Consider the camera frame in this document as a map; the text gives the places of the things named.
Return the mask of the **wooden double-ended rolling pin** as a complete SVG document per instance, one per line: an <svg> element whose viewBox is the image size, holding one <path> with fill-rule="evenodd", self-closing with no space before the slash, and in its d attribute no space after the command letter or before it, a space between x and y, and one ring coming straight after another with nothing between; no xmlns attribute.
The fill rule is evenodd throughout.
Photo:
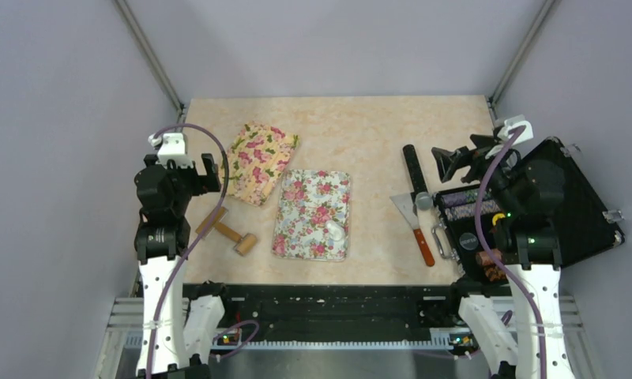
<svg viewBox="0 0 632 379"><path fill-rule="evenodd" d="M233 241L233 250L240 256L246 256L257 244L258 238L251 234L245 233L244 235L233 230L223 222L224 217L228 214L228 210L225 207L221 207L218 211L211 211L208 216L198 225L196 233L200 234L205 229L205 226L209 221L212 221L211 228L218 231L224 237Z"/></svg>

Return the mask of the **white dough piece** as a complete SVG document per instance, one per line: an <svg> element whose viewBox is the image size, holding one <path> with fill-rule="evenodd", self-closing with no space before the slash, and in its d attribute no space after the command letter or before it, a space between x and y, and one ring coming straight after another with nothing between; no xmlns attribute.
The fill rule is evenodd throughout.
<svg viewBox="0 0 632 379"><path fill-rule="evenodd" d="M334 220L328 220L325 223L324 233L334 242L342 243L346 239L344 227Z"/></svg>

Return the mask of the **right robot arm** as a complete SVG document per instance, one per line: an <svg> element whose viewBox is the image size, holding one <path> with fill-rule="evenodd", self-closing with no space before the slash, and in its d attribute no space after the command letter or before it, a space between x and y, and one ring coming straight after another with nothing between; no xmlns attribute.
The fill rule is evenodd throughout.
<svg viewBox="0 0 632 379"><path fill-rule="evenodd" d="M477 148L431 150L442 182L468 167L464 182L479 181L476 233L486 255L506 275L516 332L511 333L486 295L456 295L446 319L467 325L493 378L573 378L559 302L562 253L551 219L564 199L565 175L541 159L505 172L499 164L517 136L494 152L494 138L472 136Z"/></svg>

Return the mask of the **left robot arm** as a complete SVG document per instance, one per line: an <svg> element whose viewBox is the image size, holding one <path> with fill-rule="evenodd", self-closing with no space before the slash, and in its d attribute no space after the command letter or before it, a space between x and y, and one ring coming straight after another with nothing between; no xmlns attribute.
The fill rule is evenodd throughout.
<svg viewBox="0 0 632 379"><path fill-rule="evenodd" d="M160 163L145 157L145 168L135 178L141 203L140 222L134 238L143 291L141 353L137 378L167 378L190 364L183 329L182 283L190 240L186 210L193 197L221 190L218 166L212 155L201 156L205 173L193 163L176 159Z"/></svg>

